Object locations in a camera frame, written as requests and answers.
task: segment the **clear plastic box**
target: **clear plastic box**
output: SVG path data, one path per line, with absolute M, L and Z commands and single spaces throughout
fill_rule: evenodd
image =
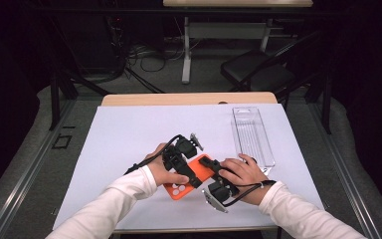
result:
M 253 157 L 265 174 L 275 166 L 259 109 L 233 108 L 232 130 L 237 153 Z

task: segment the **white sleeve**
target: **white sleeve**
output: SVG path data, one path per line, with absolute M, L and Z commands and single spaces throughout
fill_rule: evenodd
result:
M 109 238 L 135 202 L 153 195 L 156 190 L 148 166 L 140 167 L 113 182 L 95 201 L 67 219 L 47 238 Z
M 365 238 L 330 213 L 291 194 L 282 182 L 271 187 L 259 209 L 294 238 Z

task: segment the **black chair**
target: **black chair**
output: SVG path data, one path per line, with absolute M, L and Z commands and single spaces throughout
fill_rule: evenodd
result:
M 314 43 L 320 36 L 321 32 L 313 32 L 271 55 L 260 50 L 247 52 L 223 63 L 221 74 L 234 85 L 231 91 L 272 92 L 279 101 L 285 100 L 286 109 L 289 94 L 319 75 L 318 70 L 300 74 L 295 62 L 306 52 L 315 53 Z

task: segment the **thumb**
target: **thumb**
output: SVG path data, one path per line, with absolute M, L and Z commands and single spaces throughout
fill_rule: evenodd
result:
M 185 175 L 169 172 L 166 175 L 166 181 L 168 183 L 185 184 L 189 181 L 189 177 Z

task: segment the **person's left hand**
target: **person's left hand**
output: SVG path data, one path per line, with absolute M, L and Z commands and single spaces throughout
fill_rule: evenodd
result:
M 155 155 L 159 150 L 161 150 L 166 143 L 160 143 L 154 152 L 148 154 L 145 158 Z M 153 161 L 147 164 L 153 174 L 154 180 L 157 186 L 163 183 L 175 183 L 175 184 L 185 184 L 189 181 L 189 178 L 185 175 L 178 173 L 169 172 L 163 165 L 162 156 L 158 156 Z

